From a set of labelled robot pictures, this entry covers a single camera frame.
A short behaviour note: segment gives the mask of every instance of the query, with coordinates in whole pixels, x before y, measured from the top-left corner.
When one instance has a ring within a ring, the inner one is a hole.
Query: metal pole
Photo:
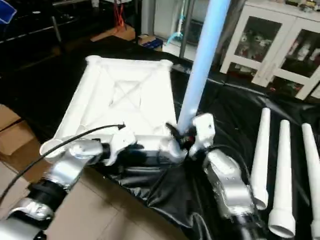
[[[139,44],[139,36],[141,35],[141,12],[142,12],[142,2],[140,0],[135,0],[134,2],[134,41]]]
[[[177,124],[184,133],[197,114],[231,0],[210,0]]]
[[[188,12],[186,13],[186,17],[185,17],[183,38],[182,38],[182,43],[181,43],[181,47],[180,47],[179,58],[183,58],[185,55],[187,38],[188,38],[188,34],[189,34],[190,23],[191,23],[191,19],[192,19],[192,13],[194,11],[194,6],[195,6],[195,0],[189,0],[188,7],[187,7]]]
[[[142,0],[141,9],[141,33],[154,35],[156,1]]]
[[[58,24],[57,24],[55,16],[51,16],[51,21],[52,21],[52,25],[53,25],[53,29],[54,29],[54,32],[55,32],[56,39],[58,40],[59,43],[61,43],[62,42],[62,38],[61,38],[61,35],[60,35],[60,31],[59,31]]]
[[[64,0],[64,1],[56,1],[56,2],[53,2],[52,5],[53,5],[54,7],[59,7],[59,6],[63,6],[63,5],[77,4],[77,3],[81,3],[81,2],[85,2],[85,1],[90,1],[90,0]]]

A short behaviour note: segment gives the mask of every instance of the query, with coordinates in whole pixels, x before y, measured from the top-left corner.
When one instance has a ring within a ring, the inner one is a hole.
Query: blue pipe
[[[210,0],[177,124],[184,133],[196,116],[231,0]]]

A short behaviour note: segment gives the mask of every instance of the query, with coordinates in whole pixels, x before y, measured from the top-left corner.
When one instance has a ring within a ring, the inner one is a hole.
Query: black cable
[[[125,127],[124,124],[113,124],[113,125],[105,125],[105,126],[100,126],[100,127],[96,127],[94,129],[85,131],[83,133],[80,133],[79,135],[76,135],[62,143],[60,143],[59,145],[51,148],[49,151],[47,151],[46,153],[44,153],[41,157],[39,157],[37,160],[33,161],[32,163],[30,163],[24,170],[20,171],[13,179],[12,181],[8,184],[8,186],[6,187],[6,189],[3,191],[1,197],[0,197],[0,206],[2,204],[2,202],[4,201],[6,195],[8,194],[9,190],[13,187],[13,185],[16,183],[16,181],[22,176],[24,175],[29,169],[31,169],[34,165],[36,165],[38,162],[40,162],[42,159],[44,159],[46,156],[48,156],[49,154],[51,154],[52,152],[54,152],[55,150],[61,148],[62,146],[77,140],[85,135],[88,135],[90,133],[93,133],[95,131],[101,130],[101,129],[107,129],[107,128],[112,128],[112,127],[118,127],[118,129],[123,129]]]
[[[242,165],[242,170],[244,170],[244,173],[245,173],[245,177],[247,178],[247,183],[249,185],[249,193],[250,193],[250,196],[252,198],[252,202],[253,202],[253,210],[254,210],[254,213],[256,215],[256,217],[258,218],[258,222],[256,222],[256,224],[258,226],[260,226],[264,232],[264,234],[267,235],[268,231],[266,229],[266,226],[265,226],[265,223],[263,222],[263,220],[261,219],[260,217],[260,214],[259,214],[259,211],[258,211],[258,208],[257,208],[257,201],[255,199],[255,196],[254,196],[254,193],[253,193],[253,188],[252,188],[252,185],[251,185],[251,181],[250,181],[250,174],[249,174],[249,169],[248,169],[248,166],[244,160],[244,158],[242,157],[241,153],[238,152],[235,148],[229,146],[229,145],[225,145],[225,144],[216,144],[216,145],[212,145],[210,147],[207,148],[207,150],[209,152],[215,150],[215,149],[228,149],[228,150],[231,150],[237,157],[238,159],[240,160],[241,162],[241,165]]]

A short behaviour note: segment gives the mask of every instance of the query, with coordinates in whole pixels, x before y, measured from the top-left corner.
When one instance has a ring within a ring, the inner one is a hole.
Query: black tablecloth
[[[136,60],[168,59],[174,64],[192,65],[168,53],[155,52],[109,37],[96,43],[88,42],[66,55],[4,76],[0,80],[0,103],[27,120],[42,141],[51,138],[81,79],[86,67],[85,57],[89,55]],[[188,78],[186,73],[171,72],[177,116]],[[267,179],[269,204],[266,210],[260,212],[266,224],[273,205],[280,121],[290,121],[295,239],[311,239],[312,210],[301,124],[307,122],[312,125],[318,144],[320,106],[273,95],[264,88],[217,72],[212,72],[209,78],[199,112],[213,114],[216,128],[214,143],[237,149],[244,156],[249,169],[261,110],[263,107],[271,109]],[[189,239],[224,239],[224,228],[211,186],[197,162],[152,165],[127,158],[121,161],[121,167],[96,166],[96,169],[181,228]],[[267,239],[279,238],[269,232]]]

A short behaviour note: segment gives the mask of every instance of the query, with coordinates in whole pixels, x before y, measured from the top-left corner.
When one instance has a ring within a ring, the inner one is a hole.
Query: cardboard
[[[41,144],[36,138],[25,143],[11,155],[5,155],[0,152],[0,160],[7,163],[15,172],[24,170],[31,162],[40,157],[39,148]],[[29,182],[34,183],[40,180],[44,172],[51,166],[46,160],[42,160],[28,170],[23,177]]]
[[[40,143],[25,121],[15,123],[20,117],[9,108],[0,105],[0,161],[20,172],[39,158]],[[50,164],[45,160],[26,172],[28,182],[38,181]]]
[[[0,104],[0,131],[18,121],[20,117],[7,108],[5,105]]]
[[[17,149],[35,138],[25,121],[0,131],[0,153],[10,156]]]
[[[92,37],[91,41],[96,42],[112,35],[128,41],[131,41],[136,37],[135,29],[129,25],[125,25],[125,27],[114,27],[100,33],[99,35]]]

